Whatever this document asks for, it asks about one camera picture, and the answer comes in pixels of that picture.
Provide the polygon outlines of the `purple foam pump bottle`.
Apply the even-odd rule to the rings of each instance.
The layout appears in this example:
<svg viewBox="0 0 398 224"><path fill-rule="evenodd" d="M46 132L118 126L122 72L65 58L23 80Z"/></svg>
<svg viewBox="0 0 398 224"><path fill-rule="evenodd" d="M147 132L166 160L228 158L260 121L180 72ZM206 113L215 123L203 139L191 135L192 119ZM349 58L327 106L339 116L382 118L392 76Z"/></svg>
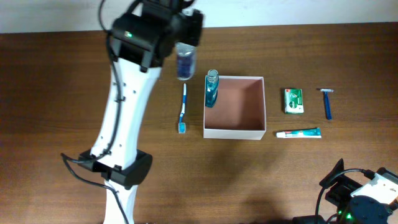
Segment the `purple foam pump bottle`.
<svg viewBox="0 0 398 224"><path fill-rule="evenodd" d="M176 44L177 78L181 81L191 79L196 70L197 49L184 43Z"/></svg>

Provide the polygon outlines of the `blue Listerine mouthwash bottle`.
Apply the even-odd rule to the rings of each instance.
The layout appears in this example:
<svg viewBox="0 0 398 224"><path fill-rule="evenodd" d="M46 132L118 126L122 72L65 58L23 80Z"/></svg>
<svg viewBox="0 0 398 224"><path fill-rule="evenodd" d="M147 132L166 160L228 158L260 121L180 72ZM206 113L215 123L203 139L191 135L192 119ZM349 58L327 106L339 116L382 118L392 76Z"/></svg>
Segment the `blue Listerine mouthwash bottle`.
<svg viewBox="0 0 398 224"><path fill-rule="evenodd" d="M215 69L208 71L205 82L205 106L212 108L215 105L218 96L219 73Z"/></svg>

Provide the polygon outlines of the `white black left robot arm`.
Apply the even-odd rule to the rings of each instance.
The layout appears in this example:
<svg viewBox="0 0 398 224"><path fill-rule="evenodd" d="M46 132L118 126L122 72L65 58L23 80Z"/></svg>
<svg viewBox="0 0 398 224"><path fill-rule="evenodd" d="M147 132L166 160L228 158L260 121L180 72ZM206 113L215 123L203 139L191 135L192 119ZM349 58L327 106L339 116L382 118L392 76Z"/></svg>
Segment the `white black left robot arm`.
<svg viewBox="0 0 398 224"><path fill-rule="evenodd" d="M153 157L137 149L139 131L151 91L165 58L175 44L198 46L203 14L183 10L192 1L139 1L117 18L106 34L111 86L103 122L93 147L79 155L77 164L101 174L106 189L104 223L133 223L137 187Z"/></svg>

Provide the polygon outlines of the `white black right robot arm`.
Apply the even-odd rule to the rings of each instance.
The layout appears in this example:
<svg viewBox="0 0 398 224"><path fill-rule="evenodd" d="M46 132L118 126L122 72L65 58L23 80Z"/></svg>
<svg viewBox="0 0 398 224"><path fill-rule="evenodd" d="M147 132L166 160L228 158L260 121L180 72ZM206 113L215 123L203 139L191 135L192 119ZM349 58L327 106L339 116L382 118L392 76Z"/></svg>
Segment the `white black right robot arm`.
<svg viewBox="0 0 398 224"><path fill-rule="evenodd" d="M340 159L319 185L315 214L294 217L294 224L387 224L397 211L397 174L385 167L345 169ZM320 215L323 199L336 207L328 219Z"/></svg>

